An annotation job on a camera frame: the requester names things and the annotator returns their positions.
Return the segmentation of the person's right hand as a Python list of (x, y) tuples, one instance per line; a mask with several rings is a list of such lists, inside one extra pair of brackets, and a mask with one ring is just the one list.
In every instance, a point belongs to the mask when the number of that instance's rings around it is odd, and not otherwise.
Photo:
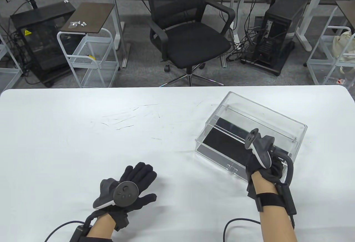
[(251, 149), (252, 155), (246, 165), (248, 197), (255, 199), (256, 190), (252, 182), (252, 174), (260, 171), (263, 178), (271, 183), (280, 183), (283, 164), (280, 159), (270, 153), (275, 138), (269, 135), (262, 137), (259, 132), (250, 132), (245, 139), (245, 149)]

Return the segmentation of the person's left hand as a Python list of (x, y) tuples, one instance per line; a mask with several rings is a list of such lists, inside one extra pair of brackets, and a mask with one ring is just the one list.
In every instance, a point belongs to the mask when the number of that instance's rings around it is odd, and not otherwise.
[(114, 219), (115, 230), (119, 231), (129, 224), (128, 213), (142, 209), (156, 201), (156, 194), (143, 197), (145, 191), (156, 179), (157, 173), (149, 164), (139, 162), (136, 166), (127, 166), (115, 189), (112, 198), (114, 205), (108, 209), (108, 214)]

